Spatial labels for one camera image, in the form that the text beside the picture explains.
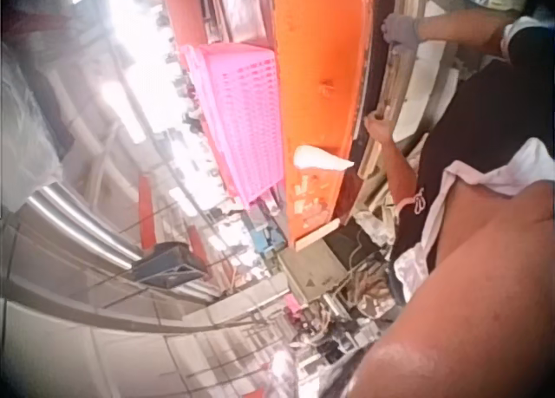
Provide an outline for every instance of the forearm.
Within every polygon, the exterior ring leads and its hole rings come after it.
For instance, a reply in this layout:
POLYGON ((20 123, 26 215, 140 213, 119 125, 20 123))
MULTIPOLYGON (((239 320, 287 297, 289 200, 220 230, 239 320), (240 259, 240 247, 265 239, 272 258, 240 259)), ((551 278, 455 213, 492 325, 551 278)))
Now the forearm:
POLYGON ((393 202, 416 194, 416 173, 393 141, 382 145, 382 157, 393 202))
POLYGON ((443 40, 501 55, 503 29, 513 16, 488 10, 459 10, 446 15, 422 18, 418 35, 422 41, 443 40))

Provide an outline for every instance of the white plastic bag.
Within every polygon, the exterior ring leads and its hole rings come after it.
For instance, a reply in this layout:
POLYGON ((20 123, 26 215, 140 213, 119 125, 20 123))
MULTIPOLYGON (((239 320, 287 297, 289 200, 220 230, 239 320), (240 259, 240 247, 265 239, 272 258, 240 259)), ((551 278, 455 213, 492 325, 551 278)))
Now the white plastic bag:
POLYGON ((2 44, 2 204, 16 212, 38 188, 61 177, 41 109, 16 58, 2 44))

